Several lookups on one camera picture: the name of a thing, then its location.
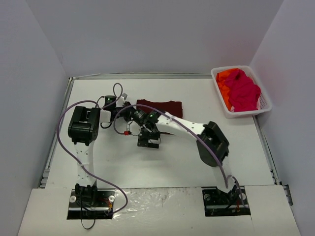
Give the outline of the maroon t shirt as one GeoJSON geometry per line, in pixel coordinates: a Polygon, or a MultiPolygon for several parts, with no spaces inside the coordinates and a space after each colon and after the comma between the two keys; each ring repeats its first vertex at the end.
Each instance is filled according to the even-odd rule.
{"type": "Polygon", "coordinates": [[[183,118],[183,108],[180,101],[152,102],[145,99],[137,100],[136,104],[147,105],[168,112],[178,118],[183,118]]]}

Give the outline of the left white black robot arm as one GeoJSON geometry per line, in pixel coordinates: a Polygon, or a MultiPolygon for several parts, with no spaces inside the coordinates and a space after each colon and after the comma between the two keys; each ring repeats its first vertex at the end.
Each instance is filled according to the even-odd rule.
{"type": "Polygon", "coordinates": [[[84,100],[72,104],[66,110],[74,108],[69,126],[68,136],[72,140],[76,154],[64,149],[77,162],[77,182],[75,194],[89,206],[95,205],[99,200],[96,181],[104,182],[119,191],[119,186],[108,182],[94,174],[93,149],[100,124],[102,109],[92,100],[84,100]]]}

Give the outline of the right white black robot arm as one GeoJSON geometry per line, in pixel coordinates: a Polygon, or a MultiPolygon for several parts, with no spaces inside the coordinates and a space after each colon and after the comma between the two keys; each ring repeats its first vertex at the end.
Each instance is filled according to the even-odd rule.
{"type": "Polygon", "coordinates": [[[135,110],[130,116],[148,134],[172,134],[196,143],[201,161],[213,169],[219,199],[224,203],[235,199],[235,180],[226,160],[229,141],[215,122],[191,122],[156,109],[149,114],[135,110]]]}

